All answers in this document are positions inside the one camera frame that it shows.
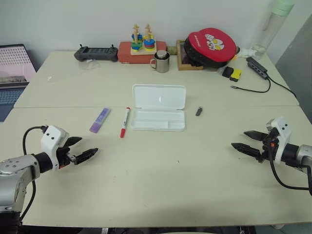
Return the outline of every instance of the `stainless steel cup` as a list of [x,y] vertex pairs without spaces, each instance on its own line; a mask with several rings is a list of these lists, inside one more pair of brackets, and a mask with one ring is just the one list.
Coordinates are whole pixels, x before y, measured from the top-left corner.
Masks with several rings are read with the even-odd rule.
[[158,50],[154,54],[154,58],[151,59],[150,65],[153,69],[159,73],[165,73],[169,71],[169,57],[170,54],[165,50]]

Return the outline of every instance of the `laptop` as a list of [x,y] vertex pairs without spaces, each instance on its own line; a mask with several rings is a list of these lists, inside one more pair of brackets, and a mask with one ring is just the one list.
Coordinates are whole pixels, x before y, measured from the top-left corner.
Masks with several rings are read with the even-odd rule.
[[36,74],[23,44],[0,46],[0,122]]

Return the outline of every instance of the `white table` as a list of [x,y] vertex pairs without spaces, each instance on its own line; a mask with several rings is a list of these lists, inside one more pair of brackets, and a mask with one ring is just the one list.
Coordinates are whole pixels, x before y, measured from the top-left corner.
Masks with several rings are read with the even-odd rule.
[[[276,82],[286,85],[267,55],[259,61]],[[103,107],[131,106],[132,86],[143,84],[185,85],[187,103],[194,106],[289,106],[298,101],[287,90],[272,84],[268,93],[258,94],[230,88],[266,90],[268,82],[247,66],[244,58],[229,66],[242,70],[239,82],[212,71],[178,71],[176,56],[170,70],[160,74],[148,64],[110,61],[79,62],[74,52],[52,52],[27,86],[15,107]]]
[[[0,127],[0,160],[22,155],[23,133],[42,124],[83,137],[72,153],[100,148],[79,166],[41,175],[24,224],[181,227],[312,221],[307,191],[283,188],[268,162],[260,164],[231,146],[243,142],[261,149],[261,142],[243,132],[266,132],[265,124],[280,115],[292,129],[292,144],[311,145],[312,126],[300,107],[206,104],[199,117],[194,107],[186,105],[184,132],[134,131],[129,126],[124,139],[119,138],[121,107],[112,109],[98,134],[89,128],[101,107],[14,109]],[[41,136],[40,131],[29,134],[28,153],[40,152]],[[285,183],[307,186],[305,174],[283,164],[276,170]]]

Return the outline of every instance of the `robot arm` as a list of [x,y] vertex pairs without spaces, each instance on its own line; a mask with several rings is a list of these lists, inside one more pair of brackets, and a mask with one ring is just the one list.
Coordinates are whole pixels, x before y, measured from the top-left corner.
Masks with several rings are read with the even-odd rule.
[[68,138],[66,131],[53,125],[45,127],[43,132],[42,153],[10,158],[0,163],[0,230],[4,226],[20,226],[26,187],[41,173],[55,171],[71,162],[78,165],[98,151],[94,148],[79,156],[71,155],[69,147],[82,140],[81,137]]
[[[268,134],[257,131],[246,131],[244,134],[251,139],[262,141],[263,152],[260,153],[258,149],[252,148],[243,143],[232,143],[232,146],[238,151],[254,157],[258,162],[269,160],[273,174],[277,181],[284,187],[296,190],[308,190],[312,195],[312,146],[308,145],[293,145],[289,144],[291,130],[284,117],[272,119],[267,123]],[[285,162],[287,166],[296,168],[308,175],[308,188],[292,187],[285,185],[278,178],[273,160],[276,163]]]

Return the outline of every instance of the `red marker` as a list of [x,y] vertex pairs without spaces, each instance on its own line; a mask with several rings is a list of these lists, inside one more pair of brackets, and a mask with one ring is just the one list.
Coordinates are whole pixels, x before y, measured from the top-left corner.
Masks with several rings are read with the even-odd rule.
[[126,109],[126,116],[125,116],[125,119],[124,119],[124,121],[122,123],[122,127],[121,127],[120,138],[124,138],[125,137],[126,127],[127,127],[128,118],[129,118],[129,113],[130,113],[130,107],[127,107],[127,109]]

